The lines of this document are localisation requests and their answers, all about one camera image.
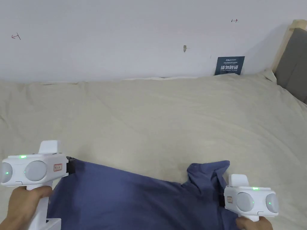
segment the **blue sign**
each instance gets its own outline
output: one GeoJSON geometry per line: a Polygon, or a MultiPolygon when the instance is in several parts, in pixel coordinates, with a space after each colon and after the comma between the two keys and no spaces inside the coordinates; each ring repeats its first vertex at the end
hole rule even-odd
{"type": "Polygon", "coordinates": [[[235,73],[240,75],[244,56],[242,57],[218,57],[215,75],[235,73]]]}

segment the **finger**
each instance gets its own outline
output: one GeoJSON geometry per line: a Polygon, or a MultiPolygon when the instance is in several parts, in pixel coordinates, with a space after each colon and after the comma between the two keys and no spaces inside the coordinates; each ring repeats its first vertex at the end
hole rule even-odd
{"type": "Polygon", "coordinates": [[[20,187],[15,188],[14,190],[26,190],[26,189],[27,189],[26,186],[20,186],[20,187]]]}
{"type": "Polygon", "coordinates": [[[239,217],[235,220],[236,224],[237,224],[237,227],[239,229],[246,229],[247,226],[250,226],[250,225],[253,225],[254,222],[248,218],[245,218],[245,217],[239,217]]]}
{"type": "Polygon", "coordinates": [[[52,194],[52,188],[50,186],[42,186],[31,190],[35,196],[39,199],[49,197],[52,194]]]}
{"type": "Polygon", "coordinates": [[[262,222],[268,222],[268,219],[265,218],[265,217],[259,217],[259,220],[262,221],[262,222]]]}

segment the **red label sticker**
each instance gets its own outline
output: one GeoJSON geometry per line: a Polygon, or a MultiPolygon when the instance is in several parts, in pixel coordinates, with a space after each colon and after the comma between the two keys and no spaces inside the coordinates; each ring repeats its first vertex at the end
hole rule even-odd
{"type": "Polygon", "coordinates": [[[232,203],[232,197],[227,197],[227,202],[232,203]]]}
{"type": "Polygon", "coordinates": [[[62,170],[62,164],[55,164],[53,166],[53,171],[56,172],[56,171],[61,171],[62,170]]]}

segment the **white wall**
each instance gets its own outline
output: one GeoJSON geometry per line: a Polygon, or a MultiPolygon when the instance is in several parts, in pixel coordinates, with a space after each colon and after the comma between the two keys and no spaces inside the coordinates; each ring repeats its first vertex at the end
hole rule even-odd
{"type": "Polygon", "coordinates": [[[2,1],[0,79],[204,76],[219,56],[246,56],[242,73],[255,73],[306,9],[306,0],[2,1]]]}

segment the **red mark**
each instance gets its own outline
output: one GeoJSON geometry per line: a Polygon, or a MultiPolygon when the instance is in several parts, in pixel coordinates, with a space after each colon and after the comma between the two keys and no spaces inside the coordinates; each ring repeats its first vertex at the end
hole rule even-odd
{"type": "Polygon", "coordinates": [[[15,37],[19,37],[19,39],[21,40],[21,38],[20,38],[20,36],[18,35],[18,33],[17,33],[16,36],[13,36],[13,35],[12,35],[12,38],[13,38],[13,39],[15,39],[15,37]]]}

